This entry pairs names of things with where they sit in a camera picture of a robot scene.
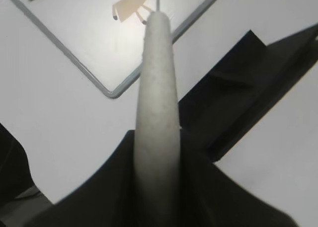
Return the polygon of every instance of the whiteboard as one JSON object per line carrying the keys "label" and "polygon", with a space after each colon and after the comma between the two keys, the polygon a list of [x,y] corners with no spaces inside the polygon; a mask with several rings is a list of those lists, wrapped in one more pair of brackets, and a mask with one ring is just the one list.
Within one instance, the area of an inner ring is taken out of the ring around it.
{"label": "whiteboard", "polygon": [[[139,76],[145,24],[156,0],[12,0],[108,97]],[[174,41],[215,0],[160,0]]]}

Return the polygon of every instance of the gray foam pole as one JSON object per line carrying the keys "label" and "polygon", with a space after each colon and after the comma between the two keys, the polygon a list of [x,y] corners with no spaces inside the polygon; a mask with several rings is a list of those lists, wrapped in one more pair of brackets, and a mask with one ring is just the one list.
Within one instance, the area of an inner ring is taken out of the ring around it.
{"label": "gray foam pole", "polygon": [[134,169],[139,217],[146,226],[176,225],[180,130],[169,18],[147,21],[139,87]]}

